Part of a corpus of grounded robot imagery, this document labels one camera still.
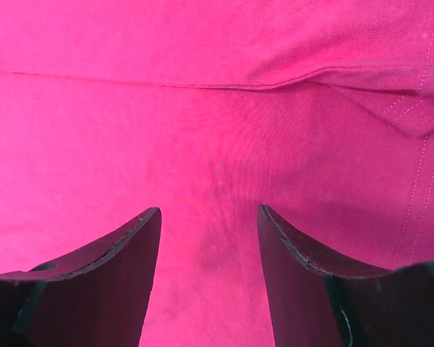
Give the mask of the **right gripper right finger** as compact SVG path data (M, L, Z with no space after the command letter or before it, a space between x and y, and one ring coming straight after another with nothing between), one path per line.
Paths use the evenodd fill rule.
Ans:
M354 260L267 205L257 226L277 346L434 346L434 262Z

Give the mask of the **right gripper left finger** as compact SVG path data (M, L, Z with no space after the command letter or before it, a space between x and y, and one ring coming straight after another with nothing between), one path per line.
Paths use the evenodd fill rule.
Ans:
M0 346L137 346L160 235L152 207L73 252L0 274Z

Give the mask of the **red t shirt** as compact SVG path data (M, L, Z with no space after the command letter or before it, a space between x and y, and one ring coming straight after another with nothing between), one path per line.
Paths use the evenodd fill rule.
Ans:
M142 346L272 346L258 205L434 260L434 1L0 1L0 273L163 213Z

